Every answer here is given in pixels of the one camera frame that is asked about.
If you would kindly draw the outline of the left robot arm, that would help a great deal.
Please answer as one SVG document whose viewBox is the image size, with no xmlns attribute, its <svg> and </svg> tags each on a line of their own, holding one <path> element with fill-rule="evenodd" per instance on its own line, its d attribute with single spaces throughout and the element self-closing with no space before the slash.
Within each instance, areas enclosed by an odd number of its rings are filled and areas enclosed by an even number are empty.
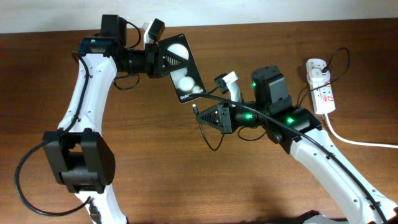
<svg viewBox="0 0 398 224">
<path fill-rule="evenodd" d="M 44 151 L 55 180 L 83 203 L 93 223 L 127 223 L 113 190 L 116 160 L 102 137 L 109 89 L 117 81 L 138 77 L 172 77 L 181 103 L 202 84 L 187 38 L 162 38 L 165 24 L 154 19 L 139 34 L 137 49 L 127 46 L 127 20 L 105 14 L 98 34 L 79 44 L 78 79 L 71 102 L 56 131 L 44 134 Z"/>
</svg>

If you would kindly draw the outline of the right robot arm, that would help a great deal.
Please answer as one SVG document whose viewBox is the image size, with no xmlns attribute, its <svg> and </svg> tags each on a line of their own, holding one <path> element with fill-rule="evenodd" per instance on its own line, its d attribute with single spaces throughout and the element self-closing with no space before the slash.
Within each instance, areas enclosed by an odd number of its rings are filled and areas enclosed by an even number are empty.
<svg viewBox="0 0 398 224">
<path fill-rule="evenodd" d="M 219 103 L 204 111 L 194 108 L 197 121 L 232 134 L 238 128 L 262 127 L 267 137 L 306 167 L 340 207 L 349 223 L 397 223 L 397 204 L 376 190 L 345 158 L 319 120 L 294 106 L 283 74 L 276 66 L 251 75 L 255 100 L 243 102 L 239 87 L 226 74 L 216 78 L 231 98 L 206 94 Z"/>
</svg>

